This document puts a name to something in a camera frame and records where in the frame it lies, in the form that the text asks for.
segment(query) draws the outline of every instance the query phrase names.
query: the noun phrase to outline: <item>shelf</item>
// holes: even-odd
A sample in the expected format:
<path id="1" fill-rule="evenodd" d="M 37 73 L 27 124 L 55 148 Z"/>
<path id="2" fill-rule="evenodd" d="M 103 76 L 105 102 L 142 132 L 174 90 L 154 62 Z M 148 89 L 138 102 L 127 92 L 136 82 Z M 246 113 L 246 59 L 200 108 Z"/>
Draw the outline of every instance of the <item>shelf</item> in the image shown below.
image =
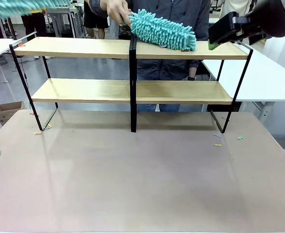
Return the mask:
<path id="1" fill-rule="evenodd" d="M 36 37 L 25 46 L 16 48 L 15 53 L 25 56 L 128 59 L 129 44 L 129 40 Z"/>
<path id="2" fill-rule="evenodd" d="M 129 40 L 36 37 L 25 46 L 16 48 L 15 53 L 26 56 L 129 59 L 129 45 Z M 232 43 L 210 51 L 207 41 L 198 41 L 196 51 L 169 50 L 144 42 L 138 42 L 136 49 L 137 59 L 246 60 L 248 56 Z"/>
<path id="3" fill-rule="evenodd" d="M 32 96 L 34 102 L 129 103 L 129 81 L 47 79 Z"/>
<path id="4" fill-rule="evenodd" d="M 137 81 L 137 103 L 231 104 L 219 82 Z"/>
<path id="5" fill-rule="evenodd" d="M 129 81 L 48 79 L 34 102 L 130 103 Z M 137 103 L 231 104 L 218 82 L 138 81 Z"/>

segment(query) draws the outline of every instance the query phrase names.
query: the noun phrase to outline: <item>person's hand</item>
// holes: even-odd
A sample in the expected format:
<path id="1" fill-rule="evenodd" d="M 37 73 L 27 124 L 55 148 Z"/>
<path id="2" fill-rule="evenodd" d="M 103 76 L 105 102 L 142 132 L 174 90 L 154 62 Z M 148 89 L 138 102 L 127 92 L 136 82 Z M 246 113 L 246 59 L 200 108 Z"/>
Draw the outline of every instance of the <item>person's hand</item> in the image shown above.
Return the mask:
<path id="1" fill-rule="evenodd" d="M 131 25 L 129 20 L 131 13 L 126 0 L 100 0 L 100 7 L 107 11 L 108 16 L 116 23 Z"/>

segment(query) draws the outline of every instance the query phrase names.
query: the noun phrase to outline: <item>jacket sleeve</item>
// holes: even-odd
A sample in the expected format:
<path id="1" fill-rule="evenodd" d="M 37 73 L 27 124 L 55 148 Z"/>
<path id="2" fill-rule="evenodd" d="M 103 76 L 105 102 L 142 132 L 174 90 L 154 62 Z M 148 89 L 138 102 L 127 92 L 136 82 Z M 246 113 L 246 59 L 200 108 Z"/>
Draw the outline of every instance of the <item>jacket sleeve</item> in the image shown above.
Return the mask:
<path id="1" fill-rule="evenodd" d="M 126 1 L 128 3 L 128 8 L 130 8 L 132 5 L 132 1 L 134 0 L 126 0 Z M 90 9 L 92 10 L 93 13 L 103 18 L 108 17 L 108 13 L 100 8 L 100 0 L 90 0 L 89 3 L 90 3 Z"/>
<path id="2" fill-rule="evenodd" d="M 208 40 L 208 28 L 209 28 L 209 9 L 210 0 L 202 0 L 201 9 L 197 21 L 195 24 L 194 32 L 196 40 L 206 41 Z M 193 60 L 189 67 L 197 68 L 199 66 L 198 60 Z"/>

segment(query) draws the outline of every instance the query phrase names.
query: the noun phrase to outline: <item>person wearing black shorts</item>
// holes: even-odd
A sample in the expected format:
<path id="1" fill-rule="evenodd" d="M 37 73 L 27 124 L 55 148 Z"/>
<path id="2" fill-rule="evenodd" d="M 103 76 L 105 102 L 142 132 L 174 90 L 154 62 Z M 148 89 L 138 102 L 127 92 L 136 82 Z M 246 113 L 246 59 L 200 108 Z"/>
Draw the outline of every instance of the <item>person wearing black shorts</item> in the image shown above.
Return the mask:
<path id="1" fill-rule="evenodd" d="M 99 39 L 104 39 L 104 29 L 109 28 L 108 19 L 94 14 L 86 1 L 84 1 L 84 27 L 91 38 L 95 38 L 94 28 L 98 28 Z"/>

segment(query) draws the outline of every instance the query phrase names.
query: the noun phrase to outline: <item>teal microfiber duster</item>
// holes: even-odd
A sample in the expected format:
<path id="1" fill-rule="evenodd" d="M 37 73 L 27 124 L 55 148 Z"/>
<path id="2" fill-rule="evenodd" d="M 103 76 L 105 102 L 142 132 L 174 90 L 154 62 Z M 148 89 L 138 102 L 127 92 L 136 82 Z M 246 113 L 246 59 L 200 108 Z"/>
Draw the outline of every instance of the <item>teal microfiber duster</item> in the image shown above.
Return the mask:
<path id="1" fill-rule="evenodd" d="M 68 6 L 70 0 L 0 0 L 0 19 L 29 15 L 30 9 Z"/>
<path id="2" fill-rule="evenodd" d="M 184 27 L 182 23 L 171 22 L 163 17 L 156 18 L 155 14 L 145 9 L 139 10 L 138 14 L 133 13 L 129 18 L 132 33 L 144 42 L 172 50 L 195 50 L 196 37 L 190 26 Z"/>

